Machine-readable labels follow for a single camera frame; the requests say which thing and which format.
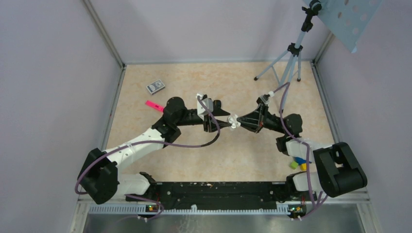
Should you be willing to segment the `white charging case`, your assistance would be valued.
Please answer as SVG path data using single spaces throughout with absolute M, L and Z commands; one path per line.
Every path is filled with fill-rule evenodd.
M 238 115 L 233 115 L 233 116 L 229 116 L 227 118 L 227 122 L 230 124 L 230 130 L 234 131 L 235 129 L 239 128 L 241 126 L 241 123 L 238 122 L 237 118 L 239 116 Z

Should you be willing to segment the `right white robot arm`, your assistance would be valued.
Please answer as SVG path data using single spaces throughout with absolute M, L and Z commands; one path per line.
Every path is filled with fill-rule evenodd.
M 276 139 L 277 149 L 294 158 L 315 164 L 315 172 L 301 172 L 290 176 L 285 194 L 298 200 L 305 191 L 323 192 L 329 197 L 365 188 L 368 179 L 351 147 L 346 142 L 333 145 L 317 143 L 300 136 L 303 120 L 299 114 L 277 116 L 269 112 L 269 106 L 258 100 L 257 108 L 236 119 L 237 125 L 253 133 L 262 129 L 282 134 Z

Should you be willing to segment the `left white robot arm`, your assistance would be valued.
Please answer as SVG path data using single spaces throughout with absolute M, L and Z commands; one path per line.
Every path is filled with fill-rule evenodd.
M 240 126 L 236 117 L 220 108 L 220 102 L 206 95 L 197 95 L 197 108 L 188 109 L 180 97 L 170 98 L 163 116 L 138 137 L 117 147 L 89 152 L 79 173 L 75 192 L 88 194 L 96 204 L 103 204 L 114 196 L 134 194 L 143 200 L 154 198 L 156 188 L 143 174 L 119 176 L 119 173 L 143 156 L 176 146 L 181 135 L 179 126 L 203 125 L 206 132 L 220 132 L 222 128 Z

